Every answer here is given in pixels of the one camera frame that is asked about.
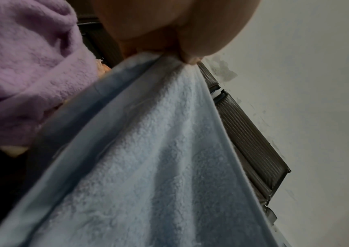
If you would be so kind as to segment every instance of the purple fleece fabric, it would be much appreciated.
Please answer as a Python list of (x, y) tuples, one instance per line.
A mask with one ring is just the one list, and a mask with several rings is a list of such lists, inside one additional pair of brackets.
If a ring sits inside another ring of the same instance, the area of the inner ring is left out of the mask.
[(0, 145), (27, 146), (65, 99), (97, 78), (64, 0), (0, 0)]

